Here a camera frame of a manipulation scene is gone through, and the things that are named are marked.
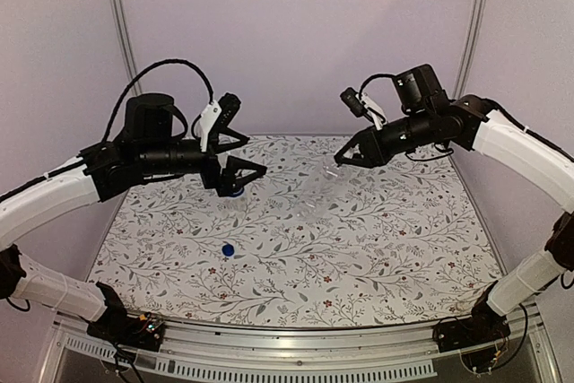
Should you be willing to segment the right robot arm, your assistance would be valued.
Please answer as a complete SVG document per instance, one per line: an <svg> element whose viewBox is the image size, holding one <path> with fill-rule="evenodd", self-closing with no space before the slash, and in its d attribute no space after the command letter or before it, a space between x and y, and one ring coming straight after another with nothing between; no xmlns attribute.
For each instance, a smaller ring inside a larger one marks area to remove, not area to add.
<svg viewBox="0 0 574 383"><path fill-rule="evenodd" d="M573 269L573 159L494 100L475 95L450 99L428 64L387 76L404 113L388 122L383 109L364 92L378 78L374 74L358 90L347 88L340 95L355 117L371 125L335 154L337 164L373 169L425 145L439 145L450 153L449 145L456 144L515 171L563 211L544 249L525 258L475 303L463 331L470 343L481 344L497 331L498 318Z"/></svg>

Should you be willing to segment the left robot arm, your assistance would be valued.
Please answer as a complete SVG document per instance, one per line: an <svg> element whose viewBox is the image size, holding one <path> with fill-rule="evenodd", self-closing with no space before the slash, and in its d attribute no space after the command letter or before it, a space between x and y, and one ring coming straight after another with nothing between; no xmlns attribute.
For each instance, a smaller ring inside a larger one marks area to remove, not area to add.
<svg viewBox="0 0 574 383"><path fill-rule="evenodd" d="M115 342L126 341L133 322L115 290L105 283L75 280L24 255L16 241L38 227L79 208L104 203L131 187L199 175L204 189L237 196L262 178L263 165L229 152L248 143L230 129L239 98L227 93L199 117L201 134L173 134L173 122L187 119L173 97L145 93L126 104L125 123L113 140L81 150L63 166L1 197L1 297L40 303L89 322Z"/></svg>

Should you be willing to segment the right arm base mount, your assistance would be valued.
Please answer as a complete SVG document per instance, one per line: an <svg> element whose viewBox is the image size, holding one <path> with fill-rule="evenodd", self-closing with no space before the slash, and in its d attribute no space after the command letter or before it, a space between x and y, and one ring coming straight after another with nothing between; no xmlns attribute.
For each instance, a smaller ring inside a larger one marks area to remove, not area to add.
<svg viewBox="0 0 574 383"><path fill-rule="evenodd" d="M462 354L461 361L475 374L494 370L509 335L506 318L485 303L475 305L469 317L443 318L432 329L432 340L441 353L470 348L468 353Z"/></svg>

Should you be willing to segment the white clear bottle cap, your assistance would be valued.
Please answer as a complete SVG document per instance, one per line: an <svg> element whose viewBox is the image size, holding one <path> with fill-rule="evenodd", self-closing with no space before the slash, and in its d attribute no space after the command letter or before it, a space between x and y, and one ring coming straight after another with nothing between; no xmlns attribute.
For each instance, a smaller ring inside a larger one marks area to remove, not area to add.
<svg viewBox="0 0 574 383"><path fill-rule="evenodd" d="M325 178L338 178L342 179L346 173L345 167L336 163L325 163L322 168L322 175Z"/></svg>

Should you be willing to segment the blue bottle cap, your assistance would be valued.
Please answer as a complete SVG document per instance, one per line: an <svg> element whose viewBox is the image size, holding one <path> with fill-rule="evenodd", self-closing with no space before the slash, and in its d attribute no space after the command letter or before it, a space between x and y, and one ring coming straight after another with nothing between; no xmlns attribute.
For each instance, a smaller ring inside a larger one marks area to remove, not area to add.
<svg viewBox="0 0 574 383"><path fill-rule="evenodd" d="M235 248L231 244L225 244L222 247L222 253L226 257L232 257L235 254Z"/></svg>

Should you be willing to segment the clear plastic bottle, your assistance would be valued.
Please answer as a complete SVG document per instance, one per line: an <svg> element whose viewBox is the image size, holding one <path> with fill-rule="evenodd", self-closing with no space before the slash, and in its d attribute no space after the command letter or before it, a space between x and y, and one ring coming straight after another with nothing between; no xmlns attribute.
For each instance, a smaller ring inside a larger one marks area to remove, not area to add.
<svg viewBox="0 0 574 383"><path fill-rule="evenodd" d="M350 171L345 166L346 173L342 179L325 178L322 175L325 163L330 162L320 162L301 185L295 210L296 215L302 220L316 220L348 182Z"/></svg>

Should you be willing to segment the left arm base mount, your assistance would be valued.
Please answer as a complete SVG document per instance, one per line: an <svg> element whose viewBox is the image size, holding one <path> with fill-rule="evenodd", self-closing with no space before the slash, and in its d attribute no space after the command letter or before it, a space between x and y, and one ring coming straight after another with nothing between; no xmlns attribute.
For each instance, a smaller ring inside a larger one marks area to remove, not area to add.
<svg viewBox="0 0 574 383"><path fill-rule="evenodd" d="M164 320L150 312L130 315L111 286L96 283L104 296L100 318L90 321L87 334L109 342L150 352L158 352L165 334Z"/></svg>

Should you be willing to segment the Pepsi label plastic bottle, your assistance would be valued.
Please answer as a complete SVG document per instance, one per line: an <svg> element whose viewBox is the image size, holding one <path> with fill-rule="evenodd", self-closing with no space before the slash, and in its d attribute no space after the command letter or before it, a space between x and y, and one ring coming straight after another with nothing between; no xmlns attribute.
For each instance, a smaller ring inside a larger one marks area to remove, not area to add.
<svg viewBox="0 0 574 383"><path fill-rule="evenodd" d="M245 188L242 187L237 192L228 196L224 202L222 213L225 216L240 216L248 209L248 197Z"/></svg>

